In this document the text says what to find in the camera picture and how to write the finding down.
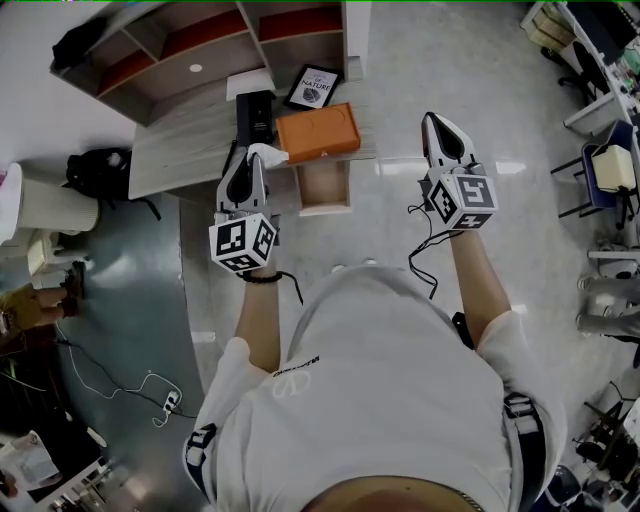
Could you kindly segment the black hand-held device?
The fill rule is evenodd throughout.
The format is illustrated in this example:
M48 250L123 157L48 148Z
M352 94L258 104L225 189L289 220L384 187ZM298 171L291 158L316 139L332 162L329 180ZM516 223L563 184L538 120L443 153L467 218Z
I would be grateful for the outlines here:
M73 262L72 267L66 272L64 281L60 283L66 292L66 296L61 301L65 318L75 316L79 311L80 303L85 298L84 271L83 262Z

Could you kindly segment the black backpack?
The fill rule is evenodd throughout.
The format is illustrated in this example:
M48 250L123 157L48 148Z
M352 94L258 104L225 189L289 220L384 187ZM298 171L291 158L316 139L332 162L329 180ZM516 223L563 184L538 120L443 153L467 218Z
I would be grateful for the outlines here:
M64 187L105 201L112 209L115 202L141 202L149 207L157 221L162 219L155 204L146 198L129 198L132 151L126 148L100 148L67 160Z

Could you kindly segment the white tissue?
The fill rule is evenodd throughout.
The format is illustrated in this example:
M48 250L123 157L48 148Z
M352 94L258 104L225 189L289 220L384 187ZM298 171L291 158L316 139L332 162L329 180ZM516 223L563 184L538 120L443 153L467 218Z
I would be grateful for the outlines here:
M289 153L264 143L254 143L248 147L246 160L251 163L258 157L265 169L276 168L289 161Z

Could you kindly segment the person's right forearm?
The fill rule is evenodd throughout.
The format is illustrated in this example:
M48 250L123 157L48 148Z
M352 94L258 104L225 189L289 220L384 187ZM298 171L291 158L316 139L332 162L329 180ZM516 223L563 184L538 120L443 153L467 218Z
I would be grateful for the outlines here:
M476 231L450 239L463 313L475 349L493 320L511 310L507 294Z

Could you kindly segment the grey and orange shelf unit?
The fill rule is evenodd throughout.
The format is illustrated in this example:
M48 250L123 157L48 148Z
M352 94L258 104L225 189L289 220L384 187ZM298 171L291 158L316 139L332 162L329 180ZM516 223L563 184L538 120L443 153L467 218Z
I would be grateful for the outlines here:
M372 5L343 0L109 2L81 63L50 73L128 120L147 125L160 102L266 67L287 89L305 64L347 72L368 52Z

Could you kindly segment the wooden desk drawer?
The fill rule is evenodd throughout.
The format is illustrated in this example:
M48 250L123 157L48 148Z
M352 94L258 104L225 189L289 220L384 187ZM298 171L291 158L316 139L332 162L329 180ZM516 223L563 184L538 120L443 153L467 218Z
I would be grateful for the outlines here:
M350 164L346 161L297 166L295 178L301 217L344 214L352 211Z

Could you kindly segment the beige box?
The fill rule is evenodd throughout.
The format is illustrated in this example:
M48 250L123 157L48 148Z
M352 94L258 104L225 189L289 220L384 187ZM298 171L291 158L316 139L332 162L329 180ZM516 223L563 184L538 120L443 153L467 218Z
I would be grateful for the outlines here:
M592 164L599 190L617 192L633 190L636 178L631 153L619 145L608 146L604 152L592 157Z

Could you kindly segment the white paper sheet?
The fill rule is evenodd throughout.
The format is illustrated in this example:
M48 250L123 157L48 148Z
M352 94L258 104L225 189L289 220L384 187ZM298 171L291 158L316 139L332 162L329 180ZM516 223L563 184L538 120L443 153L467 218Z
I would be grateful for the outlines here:
M276 87L266 67L231 75L226 80L227 101L234 101L239 94L274 92L275 90Z

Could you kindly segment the white office desk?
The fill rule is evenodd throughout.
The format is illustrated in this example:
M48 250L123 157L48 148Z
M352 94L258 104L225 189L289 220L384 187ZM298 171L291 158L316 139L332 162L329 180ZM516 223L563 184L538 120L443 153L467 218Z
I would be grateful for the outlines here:
M563 121L566 128L592 135L623 120L635 126L640 139L640 20L636 21L616 0L538 0L520 22L528 39L543 56L565 64L571 76L578 70L572 51L575 39L598 62L610 92L583 106Z

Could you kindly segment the black corded telephone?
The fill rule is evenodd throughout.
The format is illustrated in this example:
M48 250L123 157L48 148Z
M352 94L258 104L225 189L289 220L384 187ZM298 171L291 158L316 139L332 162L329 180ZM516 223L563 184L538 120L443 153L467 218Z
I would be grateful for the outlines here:
M248 148L254 143L270 144L274 140L272 102L275 94L269 90L238 94L235 98L237 133L222 169L228 172L238 147Z

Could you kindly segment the white ribbed cylinder bin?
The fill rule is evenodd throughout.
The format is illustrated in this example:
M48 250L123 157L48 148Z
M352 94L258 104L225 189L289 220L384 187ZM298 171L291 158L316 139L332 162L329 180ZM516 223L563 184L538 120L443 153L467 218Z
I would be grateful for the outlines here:
M98 201L71 188L24 178L18 227L88 232L98 223Z

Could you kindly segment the person's left forearm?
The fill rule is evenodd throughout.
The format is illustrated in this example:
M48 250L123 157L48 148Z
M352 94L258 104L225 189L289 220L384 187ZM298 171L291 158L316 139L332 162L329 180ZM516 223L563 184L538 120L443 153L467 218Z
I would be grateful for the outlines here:
M279 288L277 271L263 268L245 282L244 299L235 336L246 341L249 361L268 373L280 365Z

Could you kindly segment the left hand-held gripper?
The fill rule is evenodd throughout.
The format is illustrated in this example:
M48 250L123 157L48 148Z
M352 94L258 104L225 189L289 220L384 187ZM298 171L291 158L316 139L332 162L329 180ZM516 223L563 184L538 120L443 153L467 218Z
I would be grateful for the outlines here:
M229 273L242 274L264 268L278 239L277 217L260 212L233 211L265 208L266 166L257 154L242 152L223 172L217 187L214 223L209 227L211 261Z

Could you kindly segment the person's white shirt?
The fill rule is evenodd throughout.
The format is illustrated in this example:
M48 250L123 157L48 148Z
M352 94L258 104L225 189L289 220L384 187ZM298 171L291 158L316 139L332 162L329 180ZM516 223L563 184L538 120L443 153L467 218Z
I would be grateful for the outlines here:
M316 285L275 372L228 341L183 464L218 512L300 512L379 476L519 512L549 485L565 439L516 312L470 349L405 271L364 265Z

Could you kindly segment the black picture frame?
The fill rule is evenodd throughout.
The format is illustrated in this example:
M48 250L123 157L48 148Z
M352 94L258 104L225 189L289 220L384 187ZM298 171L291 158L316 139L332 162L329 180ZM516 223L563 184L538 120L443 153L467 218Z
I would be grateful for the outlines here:
M343 79L344 73L340 70L305 64L283 104L302 111L324 108Z

